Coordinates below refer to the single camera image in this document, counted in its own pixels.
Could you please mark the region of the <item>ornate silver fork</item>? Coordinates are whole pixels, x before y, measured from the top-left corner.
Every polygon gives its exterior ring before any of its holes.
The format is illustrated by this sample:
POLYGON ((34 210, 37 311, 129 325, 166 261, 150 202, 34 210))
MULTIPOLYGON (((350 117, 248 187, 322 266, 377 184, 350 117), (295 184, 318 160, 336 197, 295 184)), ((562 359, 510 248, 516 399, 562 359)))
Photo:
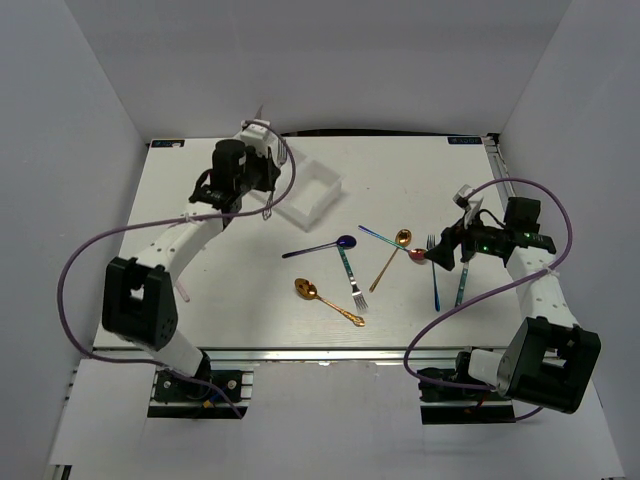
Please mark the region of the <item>ornate silver fork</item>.
POLYGON ((268 196, 265 201, 265 210, 262 212, 264 221, 269 220, 272 216, 276 182, 281 175, 281 168, 287 159, 287 152, 283 141, 276 140, 274 145, 268 148, 268 159, 268 188, 266 190, 268 196))

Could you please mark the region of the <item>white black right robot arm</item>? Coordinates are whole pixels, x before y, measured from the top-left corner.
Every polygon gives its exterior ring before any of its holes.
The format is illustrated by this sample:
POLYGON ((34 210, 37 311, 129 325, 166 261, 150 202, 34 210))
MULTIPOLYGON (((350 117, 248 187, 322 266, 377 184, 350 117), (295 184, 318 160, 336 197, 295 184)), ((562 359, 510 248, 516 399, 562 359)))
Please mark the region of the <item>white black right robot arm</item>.
POLYGON ((571 414, 581 404, 601 351, 599 336, 578 325, 551 272, 556 247, 540 233, 538 200, 511 197, 496 227, 482 219, 480 201, 458 199, 464 214, 444 229, 425 257, 446 270, 454 251, 470 261, 477 254, 497 257, 517 282, 522 324, 506 350, 472 348, 457 355, 453 372, 436 380, 461 397, 477 397, 486 387, 504 398, 571 414))

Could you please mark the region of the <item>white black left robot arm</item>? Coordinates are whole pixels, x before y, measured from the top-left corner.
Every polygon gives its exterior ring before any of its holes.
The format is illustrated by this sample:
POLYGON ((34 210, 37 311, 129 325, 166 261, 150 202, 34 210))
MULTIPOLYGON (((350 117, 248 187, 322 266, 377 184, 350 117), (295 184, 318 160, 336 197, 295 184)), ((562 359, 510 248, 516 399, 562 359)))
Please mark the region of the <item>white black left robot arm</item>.
POLYGON ((116 257, 107 265, 103 329, 178 372, 177 387, 188 398, 205 396, 212 377, 208 357, 178 330, 175 281, 240 212, 243 197, 252 190, 274 192, 279 176, 271 142, 218 141, 212 166, 196 180, 183 220, 138 255, 116 257))

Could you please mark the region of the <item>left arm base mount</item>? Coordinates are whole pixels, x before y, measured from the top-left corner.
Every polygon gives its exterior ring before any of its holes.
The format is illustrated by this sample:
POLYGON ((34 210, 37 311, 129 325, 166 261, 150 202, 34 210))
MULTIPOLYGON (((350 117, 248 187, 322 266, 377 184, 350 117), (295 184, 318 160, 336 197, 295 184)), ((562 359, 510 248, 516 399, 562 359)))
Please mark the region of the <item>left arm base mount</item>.
POLYGON ((213 367, 209 383, 216 389, 178 379, 168 370, 157 370, 148 418, 184 420, 239 420, 248 409, 253 386, 251 370, 213 367))

